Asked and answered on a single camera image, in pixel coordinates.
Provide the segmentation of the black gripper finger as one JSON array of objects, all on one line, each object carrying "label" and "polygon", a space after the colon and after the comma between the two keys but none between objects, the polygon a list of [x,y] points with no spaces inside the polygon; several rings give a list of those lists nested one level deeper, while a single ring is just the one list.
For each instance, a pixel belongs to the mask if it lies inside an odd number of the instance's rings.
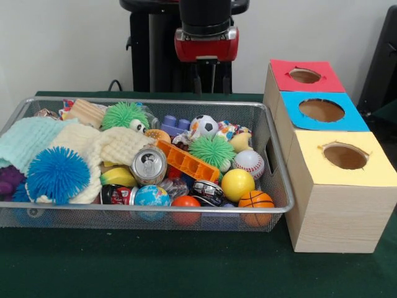
[{"label": "black gripper finger", "polygon": [[223,63],[223,94],[232,93],[232,62]]},{"label": "black gripper finger", "polygon": [[199,75],[199,67],[198,64],[194,63],[192,65],[192,77],[194,84],[194,93],[201,94],[202,93],[202,83]]}]

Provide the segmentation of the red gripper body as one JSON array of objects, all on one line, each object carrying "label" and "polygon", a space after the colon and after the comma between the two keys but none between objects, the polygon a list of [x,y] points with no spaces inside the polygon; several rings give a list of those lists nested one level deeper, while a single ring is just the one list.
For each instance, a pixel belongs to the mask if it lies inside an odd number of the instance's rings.
[{"label": "red gripper body", "polygon": [[178,28],[174,35],[174,46],[181,62],[197,60],[217,60],[231,62],[236,59],[239,44],[239,30],[230,27],[218,35],[202,37],[189,35]]}]

